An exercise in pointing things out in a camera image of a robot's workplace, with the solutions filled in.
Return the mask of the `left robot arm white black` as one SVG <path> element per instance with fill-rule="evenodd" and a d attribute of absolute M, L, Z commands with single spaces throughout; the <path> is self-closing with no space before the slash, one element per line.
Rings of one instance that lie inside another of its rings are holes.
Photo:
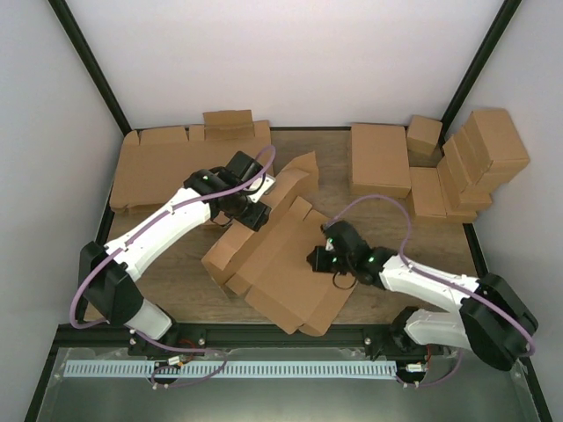
<path fill-rule="evenodd" d="M 80 283 L 69 309 L 71 325 L 93 326 L 77 318 L 77 305 L 86 300 L 101 323 L 129 328 L 134 339 L 145 340 L 159 354 L 179 352 L 178 324 L 146 299 L 136 283 L 169 247 L 218 215 L 259 231 L 271 212 L 261 200 L 275 185 L 270 166 L 239 151 L 225 166 L 192 173 L 161 208 L 126 234 L 104 245 L 84 246 Z"/>

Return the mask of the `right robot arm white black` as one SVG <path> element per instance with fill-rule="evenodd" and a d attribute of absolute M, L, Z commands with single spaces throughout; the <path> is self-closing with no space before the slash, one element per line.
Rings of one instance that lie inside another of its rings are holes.
<path fill-rule="evenodd" d="M 531 350 L 538 321 L 499 275 L 481 278 L 422 266 L 398 251 L 370 247 L 346 221 L 321 227 L 325 244 L 307 257 L 315 273 L 352 275 L 355 283 L 410 295 L 438 308 L 407 307 L 391 325 L 393 348 L 403 354 L 437 345 L 473 352 L 489 367 L 509 371 Z"/>

